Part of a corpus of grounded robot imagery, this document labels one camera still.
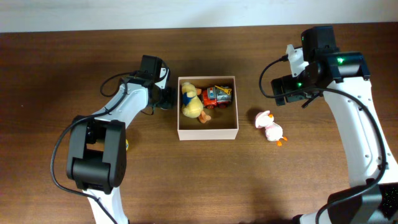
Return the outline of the yellow plush duck blue scarf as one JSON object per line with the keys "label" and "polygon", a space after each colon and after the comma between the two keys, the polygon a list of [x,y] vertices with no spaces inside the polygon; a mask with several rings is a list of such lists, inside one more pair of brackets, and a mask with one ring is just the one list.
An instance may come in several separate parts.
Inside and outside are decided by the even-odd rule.
{"label": "yellow plush duck blue scarf", "polygon": [[190,82],[182,83],[182,113],[188,118],[197,118],[199,122],[205,124],[211,116],[205,113],[203,103],[199,96],[202,90]]}

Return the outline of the red grey toy truck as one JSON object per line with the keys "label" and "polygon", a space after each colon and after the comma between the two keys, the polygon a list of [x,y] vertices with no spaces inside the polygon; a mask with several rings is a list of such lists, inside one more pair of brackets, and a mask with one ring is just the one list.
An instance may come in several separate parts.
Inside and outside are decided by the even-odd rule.
{"label": "red grey toy truck", "polygon": [[207,109],[226,108],[232,103],[232,89],[228,86],[211,86],[202,92],[203,106]]}

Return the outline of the white pink toy duck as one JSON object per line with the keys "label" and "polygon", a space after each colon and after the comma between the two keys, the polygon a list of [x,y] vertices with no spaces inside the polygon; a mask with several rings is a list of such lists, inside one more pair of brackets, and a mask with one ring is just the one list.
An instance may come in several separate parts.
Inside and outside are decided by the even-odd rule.
{"label": "white pink toy duck", "polygon": [[270,142],[276,142],[277,146],[282,146],[282,139],[287,140],[284,136],[283,129],[274,122],[274,115],[270,111],[260,112],[255,117],[255,127],[257,129],[265,129],[265,137]]}

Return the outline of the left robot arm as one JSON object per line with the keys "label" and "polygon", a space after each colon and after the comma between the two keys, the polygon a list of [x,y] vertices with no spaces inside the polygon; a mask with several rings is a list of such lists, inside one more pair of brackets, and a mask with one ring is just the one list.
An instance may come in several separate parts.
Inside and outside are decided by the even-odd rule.
{"label": "left robot arm", "polygon": [[119,88],[104,107],[73,120],[67,177],[88,198],[96,223],[129,223],[119,188],[127,166],[126,129],[146,107],[173,107],[169,75],[161,58],[143,55],[138,70],[120,74]]}

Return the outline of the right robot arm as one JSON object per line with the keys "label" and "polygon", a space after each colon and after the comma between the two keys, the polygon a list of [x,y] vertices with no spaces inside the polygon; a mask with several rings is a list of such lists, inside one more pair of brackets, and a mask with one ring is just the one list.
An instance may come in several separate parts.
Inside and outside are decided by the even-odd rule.
{"label": "right robot arm", "polygon": [[272,97],[279,106],[326,101],[345,150],[349,188],[294,223],[396,223],[397,161],[377,117],[363,54],[340,51],[331,26],[303,31],[301,42],[281,57],[291,73],[271,82]]}

